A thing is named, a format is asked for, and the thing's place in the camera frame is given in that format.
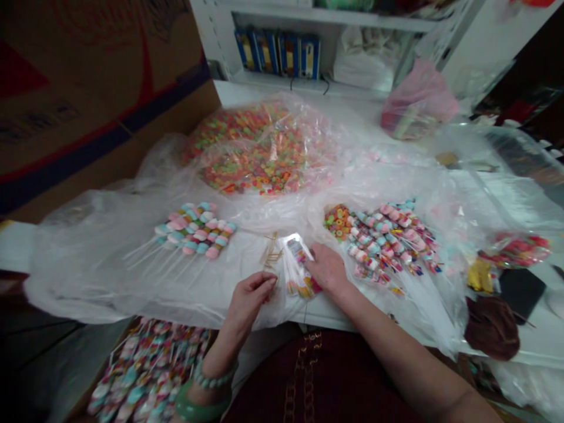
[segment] dark red clothing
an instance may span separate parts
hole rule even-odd
[[[400,397],[362,337],[330,330],[320,333],[321,347],[313,364],[316,422],[423,421]],[[315,358],[313,345],[300,336],[266,359],[242,387],[223,421],[284,422],[286,387],[296,375],[295,422],[303,422],[305,372],[295,372],[295,367],[300,348],[307,347],[306,366]]]

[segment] white cloth bag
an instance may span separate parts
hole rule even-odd
[[[394,31],[347,26],[337,42],[331,77],[336,82],[390,92],[399,56]]]

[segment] woman's right hand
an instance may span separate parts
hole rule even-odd
[[[315,261],[307,260],[305,267],[324,291],[331,294],[351,285],[345,263],[336,251],[317,243],[310,247],[310,251]]]

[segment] brown cloth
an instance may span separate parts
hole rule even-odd
[[[519,330],[513,311],[499,297],[466,298],[470,319],[464,332],[468,344],[500,361],[509,361],[519,351]]]
[[[284,422],[286,387],[296,375],[295,420],[303,422],[305,404],[313,404],[307,421],[315,422],[422,422],[400,397],[384,368],[366,342],[356,334],[320,332],[321,348],[313,365],[313,401],[304,401],[304,371],[295,372],[298,350],[313,343],[303,336],[291,340],[263,362],[233,401],[223,422]]]

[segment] shelf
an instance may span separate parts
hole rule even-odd
[[[329,22],[332,24],[346,24],[370,26],[374,28],[399,29],[411,32],[429,32],[437,24],[424,19],[401,18],[397,16],[379,16],[368,12],[336,11],[320,8],[300,8],[271,4],[250,4],[224,0],[221,6],[232,12],[249,15],[272,16],[285,19],[299,19],[302,21]]]
[[[324,80],[297,79],[292,82],[292,78],[284,78],[266,73],[247,72],[241,70],[233,76],[232,82],[248,85],[256,85],[272,88],[275,90],[293,90],[296,92],[311,92],[320,95],[353,98],[359,100],[385,100],[390,93],[367,90],[352,85]]]

